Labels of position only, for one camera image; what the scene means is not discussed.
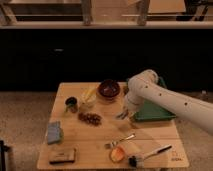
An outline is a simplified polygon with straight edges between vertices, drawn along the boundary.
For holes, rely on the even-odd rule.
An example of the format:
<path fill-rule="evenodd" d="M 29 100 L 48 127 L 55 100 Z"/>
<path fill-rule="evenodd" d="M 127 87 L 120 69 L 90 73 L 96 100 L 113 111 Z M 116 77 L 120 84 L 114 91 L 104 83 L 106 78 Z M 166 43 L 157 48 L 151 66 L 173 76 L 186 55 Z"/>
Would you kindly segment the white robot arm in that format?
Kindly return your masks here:
<path fill-rule="evenodd" d="M 158 80 L 159 76 L 151 69 L 132 76 L 127 82 L 129 91 L 124 96 L 124 106 L 136 112 L 149 100 L 213 136 L 213 103 L 163 88 L 157 84 Z"/>

